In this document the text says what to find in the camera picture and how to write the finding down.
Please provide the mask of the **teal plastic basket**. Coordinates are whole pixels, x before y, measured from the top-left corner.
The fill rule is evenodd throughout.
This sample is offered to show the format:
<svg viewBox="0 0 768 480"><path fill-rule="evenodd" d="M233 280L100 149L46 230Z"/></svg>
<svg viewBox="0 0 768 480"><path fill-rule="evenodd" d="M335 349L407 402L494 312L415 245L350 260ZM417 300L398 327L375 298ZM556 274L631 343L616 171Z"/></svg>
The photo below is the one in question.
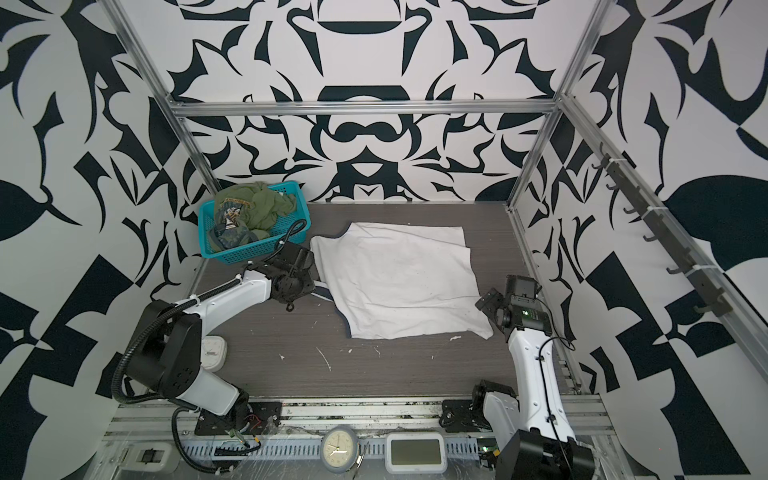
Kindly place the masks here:
<svg viewBox="0 0 768 480"><path fill-rule="evenodd" d="M207 238L208 230L213 226L214 198L200 207L198 219L198 236L201 254L207 259L218 260L226 264L234 264L254 257L267 256L275 251L281 241L301 244L311 226L310 214L306 200L299 184L288 181L268 185L272 190L294 194L297 199L296 212L280 218L270 230L270 237L245 246L221 252L214 252Z"/></svg>

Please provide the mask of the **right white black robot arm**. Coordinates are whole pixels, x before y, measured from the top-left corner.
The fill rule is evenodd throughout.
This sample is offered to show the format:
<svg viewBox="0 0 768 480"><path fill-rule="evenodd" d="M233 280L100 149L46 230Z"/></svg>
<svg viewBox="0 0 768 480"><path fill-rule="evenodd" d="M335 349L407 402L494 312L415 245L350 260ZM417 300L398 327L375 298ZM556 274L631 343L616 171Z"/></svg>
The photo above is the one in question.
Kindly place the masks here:
<svg viewBox="0 0 768 480"><path fill-rule="evenodd" d="M557 333L539 292L535 279L509 275L503 292L492 289L476 302L505 337L517 391L481 382L473 402L496 440L497 479L592 479L594 454L576 439L555 372L555 346L569 342Z"/></svg>

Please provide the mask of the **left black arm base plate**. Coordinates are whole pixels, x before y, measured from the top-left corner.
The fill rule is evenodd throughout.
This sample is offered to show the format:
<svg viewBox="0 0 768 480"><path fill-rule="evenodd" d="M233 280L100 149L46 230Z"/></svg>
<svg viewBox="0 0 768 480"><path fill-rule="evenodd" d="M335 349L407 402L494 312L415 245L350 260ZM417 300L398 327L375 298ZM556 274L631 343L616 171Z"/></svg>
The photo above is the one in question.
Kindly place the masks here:
<svg viewBox="0 0 768 480"><path fill-rule="evenodd" d="M237 430L243 435L258 436L279 425L282 406L278 401L249 401L248 404L242 401L223 416L202 410L194 433L197 436L215 436Z"/></svg>

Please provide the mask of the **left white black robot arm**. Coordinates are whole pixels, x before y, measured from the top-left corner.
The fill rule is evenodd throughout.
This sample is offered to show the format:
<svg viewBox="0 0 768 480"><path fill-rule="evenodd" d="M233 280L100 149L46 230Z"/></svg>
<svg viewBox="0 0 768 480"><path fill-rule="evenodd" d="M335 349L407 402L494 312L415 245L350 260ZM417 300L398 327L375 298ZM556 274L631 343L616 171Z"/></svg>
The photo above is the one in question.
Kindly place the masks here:
<svg viewBox="0 0 768 480"><path fill-rule="evenodd" d="M123 405L163 399L242 422L248 395L203 367L203 340L241 312L268 301L292 311L296 300L314 290L313 266L308 248L282 242L220 286L176 303L150 303L115 367L112 398Z"/></svg>

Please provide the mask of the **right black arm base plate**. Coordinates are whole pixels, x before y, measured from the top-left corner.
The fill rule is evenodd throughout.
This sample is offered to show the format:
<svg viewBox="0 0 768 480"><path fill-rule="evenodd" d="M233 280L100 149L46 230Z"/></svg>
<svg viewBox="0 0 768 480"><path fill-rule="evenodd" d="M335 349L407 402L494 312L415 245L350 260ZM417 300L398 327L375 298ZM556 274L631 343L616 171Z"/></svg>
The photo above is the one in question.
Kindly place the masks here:
<svg viewBox="0 0 768 480"><path fill-rule="evenodd" d="M448 433L490 431L482 408L472 400L443 400L439 425Z"/></svg>

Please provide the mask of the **white tank top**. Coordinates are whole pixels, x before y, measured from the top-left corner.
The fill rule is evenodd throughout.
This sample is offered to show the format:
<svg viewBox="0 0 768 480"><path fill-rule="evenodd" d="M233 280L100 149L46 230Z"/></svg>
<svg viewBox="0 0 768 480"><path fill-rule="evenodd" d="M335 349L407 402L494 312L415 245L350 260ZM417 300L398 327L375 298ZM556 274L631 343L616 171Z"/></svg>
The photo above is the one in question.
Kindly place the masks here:
<svg viewBox="0 0 768 480"><path fill-rule="evenodd" d="M310 241L321 282L351 337L394 340L493 329L462 228L353 222L339 237Z"/></svg>

